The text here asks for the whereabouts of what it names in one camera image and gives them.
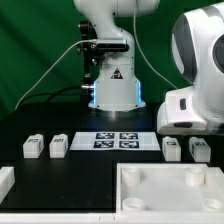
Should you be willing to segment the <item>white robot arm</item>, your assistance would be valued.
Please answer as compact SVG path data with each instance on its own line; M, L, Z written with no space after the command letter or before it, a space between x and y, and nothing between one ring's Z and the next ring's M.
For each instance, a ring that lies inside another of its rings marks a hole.
M137 40L117 27L114 18L151 13L160 0L73 1L97 36L90 54L99 62L100 74L89 106L112 115L144 107L134 74ZM166 93L157 132L224 135L224 2L182 14L172 30L172 54L191 85Z

